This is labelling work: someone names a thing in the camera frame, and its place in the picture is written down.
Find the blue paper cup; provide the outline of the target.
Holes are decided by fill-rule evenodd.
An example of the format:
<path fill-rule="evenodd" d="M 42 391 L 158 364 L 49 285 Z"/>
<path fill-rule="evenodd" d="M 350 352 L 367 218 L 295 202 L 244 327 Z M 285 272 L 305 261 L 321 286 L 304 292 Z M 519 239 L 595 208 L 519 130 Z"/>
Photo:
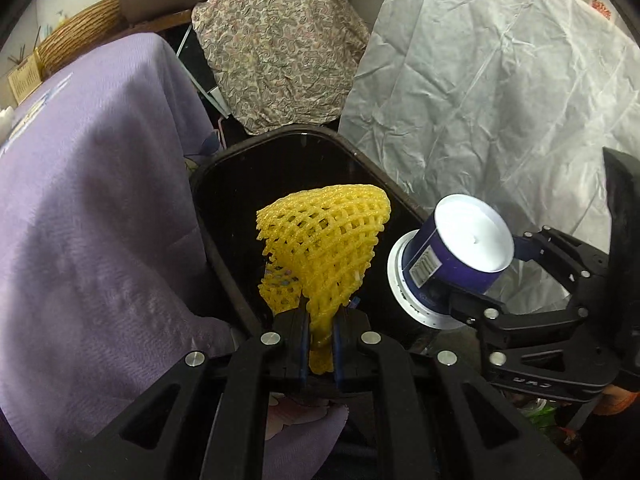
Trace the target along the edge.
<path fill-rule="evenodd" d="M 465 194 L 442 198 L 420 229 L 402 236 L 387 258 L 390 289 L 410 318 L 434 330 L 462 323 L 436 290 L 454 285 L 484 294 L 514 259 L 506 222 L 482 200 Z"/>

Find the yellow foam fruit net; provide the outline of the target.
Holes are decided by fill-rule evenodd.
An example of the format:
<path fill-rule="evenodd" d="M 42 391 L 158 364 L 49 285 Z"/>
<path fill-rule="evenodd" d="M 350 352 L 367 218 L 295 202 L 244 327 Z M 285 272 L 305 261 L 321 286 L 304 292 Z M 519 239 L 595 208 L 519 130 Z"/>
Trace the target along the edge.
<path fill-rule="evenodd" d="M 391 212 L 387 194 L 370 184 L 299 191 L 256 212 L 267 258 L 260 296 L 274 315 L 308 299 L 308 365 L 316 375 L 334 371 L 333 317 L 362 286 Z"/>

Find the black trash bin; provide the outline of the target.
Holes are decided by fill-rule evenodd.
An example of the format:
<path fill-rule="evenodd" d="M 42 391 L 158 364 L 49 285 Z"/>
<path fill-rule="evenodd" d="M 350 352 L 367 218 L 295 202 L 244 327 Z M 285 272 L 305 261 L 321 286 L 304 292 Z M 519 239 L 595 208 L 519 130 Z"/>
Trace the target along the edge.
<path fill-rule="evenodd" d="M 192 181 L 209 261 L 246 328 L 280 342 L 260 378 L 291 396 L 372 393 L 390 479 L 469 479 L 477 431 L 454 370 L 411 353 L 387 278 L 423 211 L 335 132 L 286 127 Z"/>

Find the white crinkled cloth cover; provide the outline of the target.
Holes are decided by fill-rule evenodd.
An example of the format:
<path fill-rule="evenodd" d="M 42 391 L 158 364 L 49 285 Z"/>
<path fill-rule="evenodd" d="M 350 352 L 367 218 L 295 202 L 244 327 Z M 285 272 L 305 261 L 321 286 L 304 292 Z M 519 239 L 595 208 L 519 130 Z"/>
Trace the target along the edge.
<path fill-rule="evenodd" d="M 639 48 L 582 0 L 384 0 L 340 133 L 432 208 L 610 247 L 605 148 L 639 151 Z"/>

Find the purple floral tablecloth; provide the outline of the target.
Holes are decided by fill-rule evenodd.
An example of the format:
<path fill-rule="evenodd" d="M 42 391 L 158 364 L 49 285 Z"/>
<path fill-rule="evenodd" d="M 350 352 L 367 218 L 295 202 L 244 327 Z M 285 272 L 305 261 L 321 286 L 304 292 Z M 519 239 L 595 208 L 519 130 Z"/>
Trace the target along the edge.
<path fill-rule="evenodd" d="M 49 478 L 193 350 L 240 336 L 189 309 L 206 257 L 184 160 L 213 127 L 154 34 L 78 58 L 1 149 L 1 408 Z"/>

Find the floral cloth cover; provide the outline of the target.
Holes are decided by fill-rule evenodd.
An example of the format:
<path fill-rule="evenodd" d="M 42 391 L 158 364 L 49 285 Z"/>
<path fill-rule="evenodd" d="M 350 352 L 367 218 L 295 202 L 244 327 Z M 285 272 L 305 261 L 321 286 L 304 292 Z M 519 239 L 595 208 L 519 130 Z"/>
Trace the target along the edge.
<path fill-rule="evenodd" d="M 191 21 L 232 116 L 253 136 L 339 118 L 370 39 L 348 0 L 206 0 Z"/>

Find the woven basket sink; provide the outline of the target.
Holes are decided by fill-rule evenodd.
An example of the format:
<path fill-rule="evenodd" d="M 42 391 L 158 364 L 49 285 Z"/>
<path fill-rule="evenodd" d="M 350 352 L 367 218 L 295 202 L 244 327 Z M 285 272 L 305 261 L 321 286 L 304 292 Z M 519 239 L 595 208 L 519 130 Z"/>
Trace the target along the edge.
<path fill-rule="evenodd" d="M 78 56 L 127 27 L 119 0 L 100 0 L 58 26 L 36 47 L 40 74 L 51 77 Z"/>

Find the wooden chopstick holder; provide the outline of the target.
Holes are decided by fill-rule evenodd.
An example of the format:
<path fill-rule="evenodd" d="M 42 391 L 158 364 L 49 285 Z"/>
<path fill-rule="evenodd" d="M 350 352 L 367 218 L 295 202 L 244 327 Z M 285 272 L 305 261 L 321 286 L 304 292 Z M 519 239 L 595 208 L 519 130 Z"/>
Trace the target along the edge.
<path fill-rule="evenodd" d="M 42 84 L 42 68 L 38 49 L 32 51 L 8 76 L 9 88 L 16 105 L 22 104 Z"/>

